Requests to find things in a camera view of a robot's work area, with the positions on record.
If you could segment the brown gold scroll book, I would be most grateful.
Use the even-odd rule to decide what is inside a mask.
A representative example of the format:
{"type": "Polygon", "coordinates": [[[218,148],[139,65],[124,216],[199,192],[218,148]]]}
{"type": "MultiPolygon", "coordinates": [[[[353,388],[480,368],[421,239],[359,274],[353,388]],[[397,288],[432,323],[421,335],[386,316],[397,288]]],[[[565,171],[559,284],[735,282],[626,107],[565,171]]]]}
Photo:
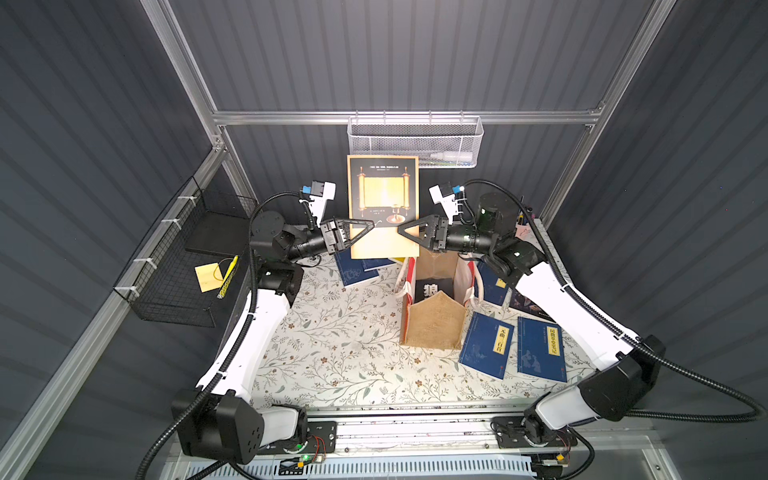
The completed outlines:
{"type": "Polygon", "coordinates": [[[353,226],[355,260],[415,258],[416,242],[398,228],[419,217],[419,158],[394,155],[347,157],[348,211],[353,220],[372,223],[367,231],[353,226]]]}

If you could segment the black wolf cover book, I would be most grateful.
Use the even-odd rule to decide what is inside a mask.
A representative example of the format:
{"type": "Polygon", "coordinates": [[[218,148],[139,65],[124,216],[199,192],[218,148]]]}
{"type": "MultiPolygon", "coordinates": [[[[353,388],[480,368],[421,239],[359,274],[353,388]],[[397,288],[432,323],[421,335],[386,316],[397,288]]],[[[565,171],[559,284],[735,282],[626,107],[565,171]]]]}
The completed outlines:
{"type": "Polygon", "coordinates": [[[440,286],[435,281],[428,279],[417,281],[415,286],[414,302],[418,303],[428,299],[439,291],[440,286]]]}

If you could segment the jute canvas bag red trim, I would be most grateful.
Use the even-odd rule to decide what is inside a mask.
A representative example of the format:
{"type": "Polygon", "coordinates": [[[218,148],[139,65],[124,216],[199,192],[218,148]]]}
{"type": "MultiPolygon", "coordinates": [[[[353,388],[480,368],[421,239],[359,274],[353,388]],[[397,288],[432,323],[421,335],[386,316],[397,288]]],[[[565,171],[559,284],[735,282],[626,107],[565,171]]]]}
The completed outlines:
{"type": "Polygon", "coordinates": [[[407,347],[459,350],[470,301],[474,298],[475,263],[455,252],[421,248],[405,260],[396,282],[402,299],[400,344],[407,347]],[[414,302],[416,282],[435,281],[440,291],[414,302]]]}

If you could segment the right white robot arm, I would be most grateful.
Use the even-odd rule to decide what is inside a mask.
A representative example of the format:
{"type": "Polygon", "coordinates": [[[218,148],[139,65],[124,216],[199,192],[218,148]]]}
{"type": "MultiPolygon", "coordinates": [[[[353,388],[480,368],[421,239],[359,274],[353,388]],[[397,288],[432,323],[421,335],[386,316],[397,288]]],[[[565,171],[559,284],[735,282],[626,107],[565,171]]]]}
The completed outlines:
{"type": "Polygon", "coordinates": [[[532,300],[589,356],[595,371],[574,385],[546,394],[528,407],[522,427],[526,439],[543,446],[556,432],[577,424],[625,417],[680,422],[728,424],[763,419],[766,408],[752,397],[721,382],[698,374],[665,358],[665,347],[655,337],[641,337],[623,326],[583,295],[571,282],[541,221],[509,190],[492,183],[526,219],[535,242],[520,239],[512,231],[501,234],[495,224],[477,213],[472,220],[461,216],[463,189],[452,188],[445,196],[433,190],[445,210],[398,226],[399,235],[432,252],[454,251],[473,255],[496,276],[532,300]],[[735,414],[685,414],[648,411],[637,403],[655,386],[661,368],[722,393],[746,406],[735,414]]]}

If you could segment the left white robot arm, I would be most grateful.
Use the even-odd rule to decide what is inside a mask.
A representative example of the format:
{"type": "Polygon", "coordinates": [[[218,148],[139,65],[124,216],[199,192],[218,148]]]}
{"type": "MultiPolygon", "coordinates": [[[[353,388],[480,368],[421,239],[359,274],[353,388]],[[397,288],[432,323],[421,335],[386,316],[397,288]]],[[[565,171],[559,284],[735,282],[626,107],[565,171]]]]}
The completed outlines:
{"type": "Polygon", "coordinates": [[[288,225],[284,217],[260,203],[246,230],[249,294],[247,302],[209,370],[192,389],[181,390],[172,403],[172,423],[149,447],[136,471],[147,476],[160,450],[178,437],[189,456],[212,460],[213,473],[224,465],[241,471],[259,450],[280,442],[307,439],[306,411],[291,405],[256,408],[250,386],[276,327],[299,293],[304,270],[299,260],[348,250],[374,228],[371,220],[319,220],[313,212],[322,197],[305,190],[288,192],[303,206],[307,224],[288,225]]]}

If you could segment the blue book back left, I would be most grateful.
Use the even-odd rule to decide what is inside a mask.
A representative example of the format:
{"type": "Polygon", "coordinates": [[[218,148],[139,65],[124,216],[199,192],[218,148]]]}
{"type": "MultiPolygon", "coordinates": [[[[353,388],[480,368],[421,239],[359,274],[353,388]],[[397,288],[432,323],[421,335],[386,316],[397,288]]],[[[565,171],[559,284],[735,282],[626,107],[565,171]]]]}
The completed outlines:
{"type": "Polygon", "coordinates": [[[352,259],[349,250],[337,252],[334,258],[345,287],[362,284],[379,277],[376,270],[366,271],[362,260],[352,259]]]}

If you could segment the blue book yellow label back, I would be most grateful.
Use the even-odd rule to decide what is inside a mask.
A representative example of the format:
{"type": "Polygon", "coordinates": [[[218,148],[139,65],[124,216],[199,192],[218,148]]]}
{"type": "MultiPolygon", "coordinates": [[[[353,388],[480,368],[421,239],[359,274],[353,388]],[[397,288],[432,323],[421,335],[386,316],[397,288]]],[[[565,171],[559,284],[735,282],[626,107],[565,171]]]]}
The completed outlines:
{"type": "Polygon", "coordinates": [[[382,268],[395,265],[396,262],[391,259],[363,259],[362,267],[364,271],[376,271],[382,268]]]}

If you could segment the blue book middle right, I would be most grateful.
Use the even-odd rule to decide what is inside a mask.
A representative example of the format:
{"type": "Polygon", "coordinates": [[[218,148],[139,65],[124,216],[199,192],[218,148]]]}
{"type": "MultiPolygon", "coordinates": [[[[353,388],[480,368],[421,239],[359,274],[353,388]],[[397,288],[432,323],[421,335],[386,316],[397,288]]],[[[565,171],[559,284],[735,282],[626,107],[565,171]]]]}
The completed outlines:
{"type": "Polygon", "coordinates": [[[498,307],[505,307],[509,291],[507,284],[483,262],[477,263],[477,273],[480,276],[480,281],[475,281],[475,296],[487,303],[498,307]]]}

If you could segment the pink pen cup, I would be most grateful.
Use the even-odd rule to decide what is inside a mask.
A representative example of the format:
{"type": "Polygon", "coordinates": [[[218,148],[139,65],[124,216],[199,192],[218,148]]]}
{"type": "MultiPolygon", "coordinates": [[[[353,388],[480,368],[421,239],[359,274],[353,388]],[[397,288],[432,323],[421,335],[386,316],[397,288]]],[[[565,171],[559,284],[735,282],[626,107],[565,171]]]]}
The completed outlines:
{"type": "Polygon", "coordinates": [[[531,214],[532,208],[526,206],[523,210],[520,211],[516,222],[515,236],[518,239],[527,242],[533,242],[536,239],[528,219],[528,216],[531,214]]]}

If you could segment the dark portrait book right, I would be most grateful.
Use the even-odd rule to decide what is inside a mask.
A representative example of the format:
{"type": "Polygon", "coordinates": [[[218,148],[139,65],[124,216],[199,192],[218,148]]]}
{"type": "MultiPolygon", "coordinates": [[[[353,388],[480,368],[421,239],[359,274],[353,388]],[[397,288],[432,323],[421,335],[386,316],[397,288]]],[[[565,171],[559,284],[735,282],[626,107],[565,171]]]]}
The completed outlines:
{"type": "Polygon", "coordinates": [[[550,319],[550,316],[540,306],[517,291],[511,292],[509,307],[539,318],[550,319]]]}

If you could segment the yellow pen in basket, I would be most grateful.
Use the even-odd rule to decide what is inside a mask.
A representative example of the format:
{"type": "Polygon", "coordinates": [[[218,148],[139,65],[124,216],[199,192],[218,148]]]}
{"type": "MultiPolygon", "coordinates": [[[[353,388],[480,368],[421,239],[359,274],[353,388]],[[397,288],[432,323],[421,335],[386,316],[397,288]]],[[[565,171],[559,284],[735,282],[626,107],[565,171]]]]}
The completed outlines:
{"type": "Polygon", "coordinates": [[[223,277],[222,285],[219,288],[218,293],[217,293],[217,299],[221,300],[221,299],[223,299],[226,296],[226,294],[227,294],[227,292],[229,290],[229,286],[231,285],[232,280],[233,280],[233,278],[234,278],[234,276],[236,274],[236,271],[238,269],[238,264],[239,264],[239,256],[235,255],[231,259],[231,262],[228,265],[227,271],[226,271],[226,273],[225,273],[225,275],[223,277]]]}

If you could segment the yellow sticky note pad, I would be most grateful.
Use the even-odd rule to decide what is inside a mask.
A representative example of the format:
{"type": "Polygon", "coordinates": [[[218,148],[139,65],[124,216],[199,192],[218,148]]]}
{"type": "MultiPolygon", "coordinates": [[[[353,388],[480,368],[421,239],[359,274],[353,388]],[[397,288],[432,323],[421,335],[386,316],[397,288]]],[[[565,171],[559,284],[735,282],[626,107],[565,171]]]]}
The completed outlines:
{"type": "Polygon", "coordinates": [[[218,263],[196,266],[194,272],[201,293],[218,290],[223,286],[224,275],[218,263]]]}

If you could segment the blue book front right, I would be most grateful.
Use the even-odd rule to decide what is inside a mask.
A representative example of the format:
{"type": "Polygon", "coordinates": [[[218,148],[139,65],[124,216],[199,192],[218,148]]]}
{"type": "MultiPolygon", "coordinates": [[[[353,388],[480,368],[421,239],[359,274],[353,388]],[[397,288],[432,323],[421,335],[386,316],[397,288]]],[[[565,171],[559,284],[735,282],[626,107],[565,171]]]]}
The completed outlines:
{"type": "Polygon", "coordinates": [[[567,372],[561,328],[532,318],[517,319],[517,369],[520,373],[566,383],[567,372]]]}

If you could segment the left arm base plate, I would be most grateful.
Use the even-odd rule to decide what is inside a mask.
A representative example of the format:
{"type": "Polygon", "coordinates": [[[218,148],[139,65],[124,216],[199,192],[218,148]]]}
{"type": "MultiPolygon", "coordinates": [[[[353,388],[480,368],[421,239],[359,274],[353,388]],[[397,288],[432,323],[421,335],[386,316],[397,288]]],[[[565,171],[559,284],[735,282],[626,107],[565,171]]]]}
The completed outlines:
{"type": "Polygon", "coordinates": [[[257,455],[304,455],[330,454],[335,452],[338,423],[335,421],[309,421],[300,425],[289,439],[278,440],[261,447],[257,455]]]}

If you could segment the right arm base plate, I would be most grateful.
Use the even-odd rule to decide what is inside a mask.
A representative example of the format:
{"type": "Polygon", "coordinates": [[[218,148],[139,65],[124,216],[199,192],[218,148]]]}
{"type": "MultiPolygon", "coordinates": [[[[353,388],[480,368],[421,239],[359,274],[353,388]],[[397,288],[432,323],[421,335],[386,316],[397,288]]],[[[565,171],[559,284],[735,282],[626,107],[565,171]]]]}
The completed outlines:
{"type": "Polygon", "coordinates": [[[568,431],[551,430],[522,415],[493,417],[490,428],[499,448],[563,447],[568,450],[579,444],[568,431]]]}

